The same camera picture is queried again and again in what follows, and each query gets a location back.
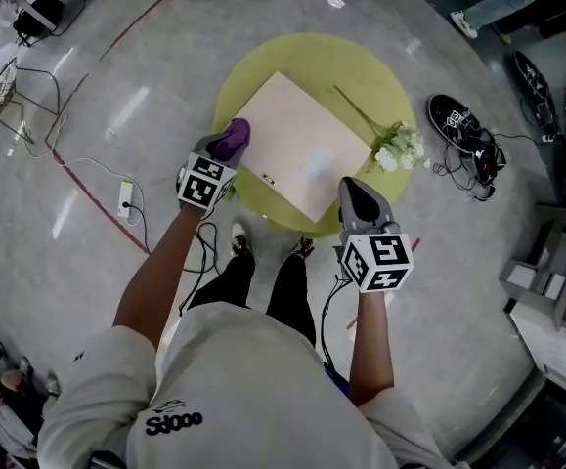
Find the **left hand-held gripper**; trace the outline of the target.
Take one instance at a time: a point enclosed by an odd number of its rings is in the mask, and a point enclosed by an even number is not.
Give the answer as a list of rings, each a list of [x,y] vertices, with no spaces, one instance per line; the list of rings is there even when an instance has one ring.
[[[240,133],[225,132],[202,138],[179,171],[176,183],[179,203],[211,211],[230,189],[244,151],[245,135]]]

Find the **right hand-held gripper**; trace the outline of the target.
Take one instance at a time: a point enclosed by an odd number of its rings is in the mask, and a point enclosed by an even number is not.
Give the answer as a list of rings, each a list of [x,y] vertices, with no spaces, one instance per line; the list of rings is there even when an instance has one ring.
[[[414,268],[411,241],[384,196],[353,177],[338,188],[341,244],[335,248],[344,277],[360,292],[395,291]]]

